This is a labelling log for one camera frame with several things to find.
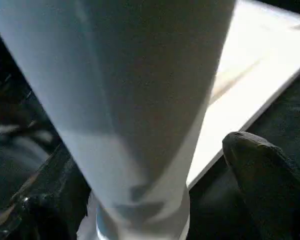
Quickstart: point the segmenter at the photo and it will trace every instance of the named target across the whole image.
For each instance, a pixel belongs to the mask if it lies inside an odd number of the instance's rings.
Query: black surface
[[[300,166],[300,76],[248,132],[279,146]],[[191,189],[190,200],[188,240],[260,239],[223,157]]]
[[[259,0],[259,1],[265,4],[270,4],[300,14],[300,0]]]

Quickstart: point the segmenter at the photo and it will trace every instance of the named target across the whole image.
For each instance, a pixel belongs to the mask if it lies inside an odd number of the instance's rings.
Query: white pipe
[[[110,240],[184,229],[234,1],[0,0],[0,35],[98,197]]]

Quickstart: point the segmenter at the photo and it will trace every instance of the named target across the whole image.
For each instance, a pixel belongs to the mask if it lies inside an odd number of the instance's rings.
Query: white tube
[[[0,35],[98,197],[108,239],[182,233],[234,1],[0,0]]]

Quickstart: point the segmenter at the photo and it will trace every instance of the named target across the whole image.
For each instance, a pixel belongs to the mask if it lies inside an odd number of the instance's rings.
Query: white surface
[[[246,130],[300,72],[300,16],[252,1],[239,1],[216,75],[192,165],[189,188],[222,154],[222,139]],[[89,197],[78,240],[97,240],[97,199]]]

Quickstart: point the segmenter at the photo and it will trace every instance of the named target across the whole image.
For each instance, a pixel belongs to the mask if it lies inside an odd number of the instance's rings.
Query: black fabric
[[[229,133],[223,155],[262,239],[300,240],[300,167],[248,132]]]
[[[279,146],[300,166],[300,76],[248,132]],[[261,239],[224,157],[191,189],[190,200],[188,240]]]

